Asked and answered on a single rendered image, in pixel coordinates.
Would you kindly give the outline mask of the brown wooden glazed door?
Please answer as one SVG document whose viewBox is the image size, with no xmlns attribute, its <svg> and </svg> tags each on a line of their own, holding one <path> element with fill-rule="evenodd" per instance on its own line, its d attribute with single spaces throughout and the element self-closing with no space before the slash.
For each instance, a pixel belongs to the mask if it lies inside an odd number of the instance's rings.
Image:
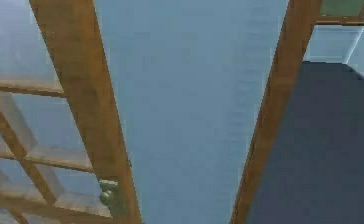
<svg viewBox="0 0 364 224">
<path fill-rule="evenodd" d="M 39 141 L 16 95 L 59 99 L 81 150 Z M 119 210 L 100 201 L 118 183 Z M 0 210 L 30 224 L 143 224 L 94 0 L 0 0 Z"/>
</svg>

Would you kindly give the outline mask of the brown framed window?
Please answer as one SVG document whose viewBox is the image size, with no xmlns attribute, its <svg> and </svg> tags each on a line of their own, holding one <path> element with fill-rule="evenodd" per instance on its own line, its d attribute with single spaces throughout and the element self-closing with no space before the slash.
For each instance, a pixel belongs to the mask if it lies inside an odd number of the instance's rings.
<svg viewBox="0 0 364 224">
<path fill-rule="evenodd" d="M 364 26 L 364 0 L 322 0 L 316 24 Z"/>
</svg>

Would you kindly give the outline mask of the brown wooden door frame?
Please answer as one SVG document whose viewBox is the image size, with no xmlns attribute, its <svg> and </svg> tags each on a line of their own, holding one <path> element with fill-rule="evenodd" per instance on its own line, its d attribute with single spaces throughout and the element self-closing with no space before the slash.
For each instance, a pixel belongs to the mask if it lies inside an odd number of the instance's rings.
<svg viewBox="0 0 364 224">
<path fill-rule="evenodd" d="M 323 0 L 289 0 L 228 224 L 246 224 Z"/>
</svg>

